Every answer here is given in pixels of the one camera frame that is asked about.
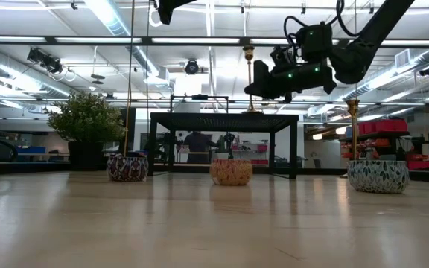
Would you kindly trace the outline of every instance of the blue patterned bowl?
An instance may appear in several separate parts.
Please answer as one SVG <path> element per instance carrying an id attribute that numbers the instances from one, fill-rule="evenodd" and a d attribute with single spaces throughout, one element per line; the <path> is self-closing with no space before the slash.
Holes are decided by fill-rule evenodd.
<path id="1" fill-rule="evenodd" d="M 367 193 L 400 194 L 410 182 L 406 161 L 350 161 L 347 176 L 355 190 Z"/>
<path id="2" fill-rule="evenodd" d="M 147 181 L 148 160 L 146 157 L 111 156 L 107 161 L 107 175 L 113 182 Z"/>

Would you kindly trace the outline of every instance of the gold stand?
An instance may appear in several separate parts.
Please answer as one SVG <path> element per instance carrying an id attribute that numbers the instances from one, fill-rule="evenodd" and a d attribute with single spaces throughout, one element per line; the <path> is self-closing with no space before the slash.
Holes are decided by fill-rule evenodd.
<path id="1" fill-rule="evenodd" d="M 352 158 L 357 160 L 357 114 L 358 114 L 358 103 L 359 100 L 348 100 L 347 106 L 349 106 L 349 114 L 352 117 Z"/>
<path id="2" fill-rule="evenodd" d="M 248 70 L 248 82 L 251 84 L 251 60 L 254 57 L 254 47 L 252 45 L 246 45 L 243 47 L 244 50 L 244 59 L 247 60 L 247 70 Z M 262 113 L 262 111 L 257 111 L 254 109 L 254 105 L 252 104 L 252 95 L 250 95 L 250 105 L 247 108 L 247 111 L 243 113 L 251 113 L 251 112 L 257 112 Z"/>

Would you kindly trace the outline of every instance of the black table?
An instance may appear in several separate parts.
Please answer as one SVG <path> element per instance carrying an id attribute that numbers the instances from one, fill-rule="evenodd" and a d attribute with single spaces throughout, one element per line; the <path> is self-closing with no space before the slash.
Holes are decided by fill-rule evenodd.
<path id="1" fill-rule="evenodd" d="M 177 130 L 185 131 L 228 131 L 228 132 L 254 132 L 269 133 L 269 172 L 275 173 L 274 148 L 276 146 L 276 133 L 290 126 L 289 151 L 289 179 L 297 175 L 297 115 L 265 115 L 261 113 L 250 114 L 203 114 L 187 112 L 152 112 L 150 115 L 150 136 L 148 140 L 148 175 L 153 175 L 156 128 L 161 124 L 170 131 L 171 140 L 175 139 Z M 174 163 L 174 144 L 170 144 L 168 166 L 171 170 Z"/>

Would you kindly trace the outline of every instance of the person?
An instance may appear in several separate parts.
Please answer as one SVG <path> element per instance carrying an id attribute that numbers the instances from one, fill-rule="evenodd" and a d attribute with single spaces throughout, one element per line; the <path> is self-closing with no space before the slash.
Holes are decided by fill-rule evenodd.
<path id="1" fill-rule="evenodd" d="M 186 136 L 183 145 L 188 145 L 190 152 L 188 154 L 189 164 L 207 164 L 209 162 L 209 154 L 198 154 L 206 152 L 208 146 L 217 147 L 211 139 L 202 134 L 200 131 L 194 131 L 193 133 Z"/>

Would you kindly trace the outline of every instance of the potted plant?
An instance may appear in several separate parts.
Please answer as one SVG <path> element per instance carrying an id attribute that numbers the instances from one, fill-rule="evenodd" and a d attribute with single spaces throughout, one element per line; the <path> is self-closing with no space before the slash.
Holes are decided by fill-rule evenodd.
<path id="1" fill-rule="evenodd" d="M 53 104 L 48 125 L 69 142 L 72 170 L 97 170 L 102 161 L 104 142 L 120 141 L 124 127 L 119 109 L 97 95 L 73 94 L 68 101 Z"/>

